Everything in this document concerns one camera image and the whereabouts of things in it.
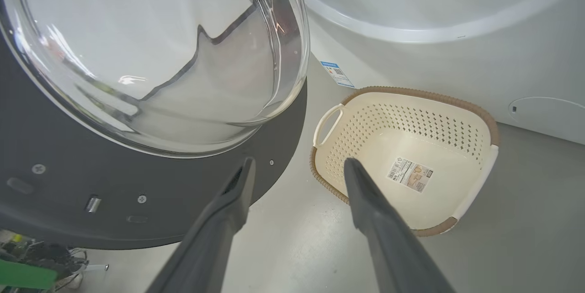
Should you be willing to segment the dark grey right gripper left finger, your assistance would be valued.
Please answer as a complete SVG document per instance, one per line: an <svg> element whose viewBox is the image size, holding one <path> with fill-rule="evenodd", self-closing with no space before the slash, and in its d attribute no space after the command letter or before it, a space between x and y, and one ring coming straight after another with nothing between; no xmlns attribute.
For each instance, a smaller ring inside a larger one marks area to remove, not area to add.
<svg viewBox="0 0 585 293"><path fill-rule="evenodd" d="M171 254L148 293L221 292L234 235L247 221L255 175L255 160L245 158Z"/></svg>

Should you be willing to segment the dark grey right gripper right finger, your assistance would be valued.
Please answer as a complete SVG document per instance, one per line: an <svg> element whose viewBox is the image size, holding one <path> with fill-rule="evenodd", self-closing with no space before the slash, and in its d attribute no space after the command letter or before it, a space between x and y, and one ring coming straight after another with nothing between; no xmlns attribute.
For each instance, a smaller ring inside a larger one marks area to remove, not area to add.
<svg viewBox="0 0 585 293"><path fill-rule="evenodd" d="M361 162L347 158L343 172L353 223L367 238L379 291L453 293L444 274Z"/></svg>

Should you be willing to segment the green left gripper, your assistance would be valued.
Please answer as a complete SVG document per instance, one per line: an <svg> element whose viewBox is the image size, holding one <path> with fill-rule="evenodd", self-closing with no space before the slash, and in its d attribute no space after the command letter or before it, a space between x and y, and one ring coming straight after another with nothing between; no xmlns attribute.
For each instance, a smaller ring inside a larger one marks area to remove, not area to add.
<svg viewBox="0 0 585 293"><path fill-rule="evenodd" d="M52 269L30 266L18 262L0 261L0 284L16 288L47 290L57 281Z"/></svg>

